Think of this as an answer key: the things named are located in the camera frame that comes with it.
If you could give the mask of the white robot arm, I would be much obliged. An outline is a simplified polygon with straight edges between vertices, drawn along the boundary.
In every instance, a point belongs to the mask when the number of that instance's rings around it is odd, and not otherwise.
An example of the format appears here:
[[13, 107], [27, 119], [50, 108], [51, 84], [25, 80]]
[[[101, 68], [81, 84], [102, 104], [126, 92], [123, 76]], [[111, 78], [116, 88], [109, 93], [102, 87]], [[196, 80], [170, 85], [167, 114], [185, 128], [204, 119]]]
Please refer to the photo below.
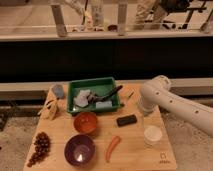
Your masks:
[[140, 88], [142, 111], [149, 115], [156, 106], [163, 107], [213, 137], [213, 108], [175, 95], [170, 88], [171, 81], [164, 75], [144, 82]]

